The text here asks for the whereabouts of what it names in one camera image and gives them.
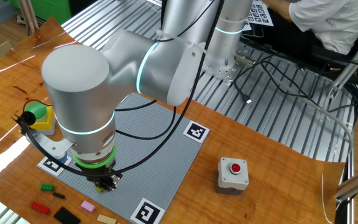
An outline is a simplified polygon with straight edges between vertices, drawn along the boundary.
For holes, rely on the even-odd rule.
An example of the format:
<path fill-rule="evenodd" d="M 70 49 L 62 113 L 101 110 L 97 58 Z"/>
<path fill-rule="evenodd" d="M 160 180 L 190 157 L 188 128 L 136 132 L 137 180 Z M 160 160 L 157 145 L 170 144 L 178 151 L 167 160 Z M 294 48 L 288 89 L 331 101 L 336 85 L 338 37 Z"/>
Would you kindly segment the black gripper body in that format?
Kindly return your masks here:
<path fill-rule="evenodd" d="M 116 180 L 112 175 L 107 176 L 107 173 L 114 171 L 111 167 L 102 166 L 96 169 L 89 169 L 86 168 L 85 172 L 87 174 L 96 174 L 96 175 L 102 175 L 102 177 L 87 177 L 88 181 L 91 182 L 102 182 L 104 184 L 116 184 Z"/>

